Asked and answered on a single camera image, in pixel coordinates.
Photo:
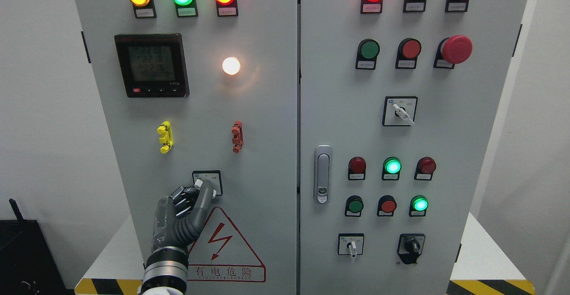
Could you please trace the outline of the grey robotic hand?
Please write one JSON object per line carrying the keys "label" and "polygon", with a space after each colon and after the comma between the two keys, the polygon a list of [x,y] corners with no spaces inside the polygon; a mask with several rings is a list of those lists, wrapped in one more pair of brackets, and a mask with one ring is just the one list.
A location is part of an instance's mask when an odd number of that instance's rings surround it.
{"label": "grey robotic hand", "polygon": [[151,250],[173,246],[181,249],[195,242],[205,227],[216,188],[210,180],[193,187],[178,187],[158,201]]}

